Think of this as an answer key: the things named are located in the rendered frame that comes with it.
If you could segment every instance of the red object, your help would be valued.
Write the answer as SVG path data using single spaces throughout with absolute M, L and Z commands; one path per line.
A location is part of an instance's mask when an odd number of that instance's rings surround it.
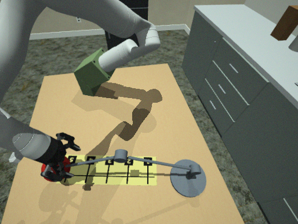
M 64 157 L 64 161 L 63 161 L 63 165 L 64 165 L 64 170 L 65 170 L 65 172 L 70 172 L 70 167 L 65 167 L 66 165 L 68 165 L 68 164 L 70 164 L 70 160 L 68 159 L 68 158 L 66 158 L 66 157 Z M 44 170 L 46 169 L 46 164 L 42 164 L 42 166 L 41 166 L 41 172 L 43 172 Z

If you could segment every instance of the gray rod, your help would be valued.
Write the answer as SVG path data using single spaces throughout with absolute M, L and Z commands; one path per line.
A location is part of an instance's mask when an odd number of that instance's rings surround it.
M 96 160 L 89 160 L 86 162 L 77 162 L 77 163 L 73 163 L 73 164 L 68 164 L 65 167 L 74 167 L 76 165 L 84 165 L 84 164 L 90 164 L 90 163 L 94 163 L 94 162 L 101 162 L 101 161 L 105 161 L 105 160 L 113 160 L 114 156 L 110 156 L 110 157 L 106 157 L 106 158 L 98 158 Z
M 145 160 L 143 158 L 136 158 L 136 157 L 132 157 L 132 156 L 129 156 L 128 159 L 129 160 L 137 160 L 137 161 L 141 161 L 141 162 L 149 162 L 149 163 L 154 163 L 154 164 L 159 164 L 159 165 L 167 165 L 169 167 L 175 167 L 175 168 L 190 170 L 190 167 L 185 167 L 183 165 L 174 165 L 174 164 L 169 164 L 169 163 L 165 163 L 165 162 L 157 162 L 157 161 L 152 161 L 152 160 Z

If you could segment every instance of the green box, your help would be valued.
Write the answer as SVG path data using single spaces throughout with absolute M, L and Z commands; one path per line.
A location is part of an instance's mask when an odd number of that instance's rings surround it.
M 99 65 L 99 57 L 104 53 L 103 48 L 85 58 L 74 71 L 79 87 L 84 95 L 94 96 L 100 85 L 110 80 L 115 70 L 105 72 Z

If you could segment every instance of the table top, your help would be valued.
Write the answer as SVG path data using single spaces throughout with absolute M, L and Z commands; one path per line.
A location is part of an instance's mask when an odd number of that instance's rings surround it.
M 23 158 L 2 224 L 244 223 L 168 64 L 118 68 L 95 97 L 82 94 L 74 74 L 45 76 L 30 126 L 74 136 L 81 151 L 67 154 L 125 149 L 170 164 L 192 160 L 207 184 L 199 196 L 184 197 L 171 184 L 171 167 L 157 165 L 156 185 L 87 189 L 48 182 L 42 164 Z
M 278 41 L 270 35 L 276 24 L 246 5 L 194 9 L 298 109 L 298 52 L 289 49 L 293 34 Z

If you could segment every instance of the floor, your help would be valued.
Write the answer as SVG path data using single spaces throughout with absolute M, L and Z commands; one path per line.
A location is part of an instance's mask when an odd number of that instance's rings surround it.
M 169 65 L 244 222 L 266 224 L 260 208 L 181 67 L 188 34 L 184 30 L 159 31 L 158 34 L 161 40 L 159 49 L 122 67 Z M 107 51 L 105 35 L 30 41 L 26 61 L 0 107 L 15 119 L 29 124 L 43 77 L 73 73 L 83 59 L 99 48 Z M 7 150 L 0 148 L 0 221 L 17 168 L 17 165 L 8 162 L 9 156 Z

